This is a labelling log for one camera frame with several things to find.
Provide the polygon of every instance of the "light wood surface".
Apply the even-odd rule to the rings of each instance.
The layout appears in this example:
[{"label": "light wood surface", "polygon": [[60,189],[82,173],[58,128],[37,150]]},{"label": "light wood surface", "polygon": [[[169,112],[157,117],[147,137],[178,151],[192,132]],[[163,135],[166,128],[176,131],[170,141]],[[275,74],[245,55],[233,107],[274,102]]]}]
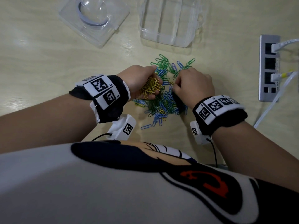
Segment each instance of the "light wood surface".
[{"label": "light wood surface", "polygon": [[[159,54],[170,61],[192,64],[210,74],[216,94],[246,106],[253,124],[268,103],[258,101],[259,37],[299,37],[299,0],[208,0],[207,21],[188,48],[143,40],[139,35],[137,0],[124,0],[131,12],[102,49],[82,39],[57,17],[60,0],[1,0],[0,115],[67,93],[95,73],[117,74],[134,65],[146,66]],[[281,53],[281,71],[298,70],[298,44]],[[137,120],[129,140],[152,142],[184,151],[203,163],[214,163],[210,145],[195,143],[187,116],[170,115],[163,126],[140,130],[153,118],[132,102],[124,108]],[[299,94],[294,79],[258,130],[299,158]],[[106,133],[100,124],[86,140]]]}]

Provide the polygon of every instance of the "hand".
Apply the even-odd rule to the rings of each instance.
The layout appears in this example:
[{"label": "hand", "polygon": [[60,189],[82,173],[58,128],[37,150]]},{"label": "hand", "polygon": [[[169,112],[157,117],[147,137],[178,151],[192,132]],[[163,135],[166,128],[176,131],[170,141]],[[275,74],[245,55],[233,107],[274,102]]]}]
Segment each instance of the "hand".
[{"label": "hand", "polygon": [[191,109],[202,99],[215,96],[211,76],[204,75],[193,67],[180,71],[173,91]]},{"label": "hand", "polygon": [[[144,95],[140,94],[141,88],[146,84],[149,77],[153,77],[159,80],[159,84],[162,85],[163,81],[156,74],[157,66],[142,67],[139,65],[133,65],[123,70],[117,76],[120,77],[129,87],[132,99],[144,99]],[[148,100],[155,99],[159,91],[156,90],[154,94],[148,94]]]}]

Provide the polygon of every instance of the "qr code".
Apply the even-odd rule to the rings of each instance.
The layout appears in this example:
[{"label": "qr code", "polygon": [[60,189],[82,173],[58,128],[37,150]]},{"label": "qr code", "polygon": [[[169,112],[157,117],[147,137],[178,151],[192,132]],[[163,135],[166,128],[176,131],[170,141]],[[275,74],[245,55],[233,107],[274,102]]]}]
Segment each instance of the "qr code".
[{"label": "qr code", "polygon": [[198,114],[203,120],[205,120],[211,113],[204,107]]},{"label": "qr code", "polygon": [[193,135],[194,136],[197,136],[198,134],[197,134],[197,131],[196,131],[196,128],[192,128],[192,132],[193,132]]},{"label": "qr code", "polygon": [[238,101],[234,100],[233,98],[228,97],[228,99],[235,104],[238,104],[238,105],[240,104]]},{"label": "qr code", "polygon": [[95,76],[90,76],[90,77],[88,77],[87,79],[83,79],[82,81],[88,81],[89,79],[92,79],[92,78],[94,78]]},{"label": "qr code", "polygon": [[102,78],[92,81],[91,84],[98,92],[101,92],[104,89],[108,88],[107,84],[104,82],[104,80]]},{"label": "qr code", "polygon": [[107,102],[107,105],[109,106],[116,100],[116,97],[112,90],[109,90],[106,94],[103,95],[104,100]]},{"label": "qr code", "polygon": [[125,132],[127,135],[129,135],[130,132],[132,131],[132,129],[133,129],[133,127],[129,123],[127,123],[127,125],[123,129],[123,132]]},{"label": "qr code", "polygon": [[212,103],[209,103],[208,106],[213,110],[217,111],[218,109],[221,109],[223,107],[222,104],[220,104],[218,101],[213,101]]},{"label": "qr code", "polygon": [[231,105],[233,102],[231,102],[229,99],[225,98],[219,98],[222,104],[224,105]]}]

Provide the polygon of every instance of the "wristband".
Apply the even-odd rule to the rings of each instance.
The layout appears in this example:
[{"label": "wristband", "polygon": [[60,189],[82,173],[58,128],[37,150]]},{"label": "wristband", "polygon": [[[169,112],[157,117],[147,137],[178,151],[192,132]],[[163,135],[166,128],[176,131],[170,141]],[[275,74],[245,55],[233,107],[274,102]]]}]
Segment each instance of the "wristband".
[{"label": "wristband", "polygon": [[92,100],[90,106],[98,123],[117,120],[123,112],[123,106],[130,100],[128,86],[116,75],[91,76],[76,83],[76,87],[69,94]]},{"label": "wristband", "polygon": [[193,113],[203,135],[211,136],[219,127],[232,127],[248,116],[245,107],[225,95],[207,97],[194,108]]}]

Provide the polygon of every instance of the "transparent organizer box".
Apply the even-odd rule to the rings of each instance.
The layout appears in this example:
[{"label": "transparent organizer box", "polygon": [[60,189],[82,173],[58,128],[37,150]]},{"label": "transparent organizer box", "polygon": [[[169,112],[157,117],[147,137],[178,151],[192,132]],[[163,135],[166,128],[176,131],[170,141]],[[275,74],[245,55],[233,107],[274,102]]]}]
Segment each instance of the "transparent organizer box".
[{"label": "transparent organizer box", "polygon": [[66,25],[98,47],[106,43],[129,13],[122,0],[62,0],[58,9]]},{"label": "transparent organizer box", "polygon": [[187,47],[206,19],[201,0],[142,0],[140,36],[159,43]]}]

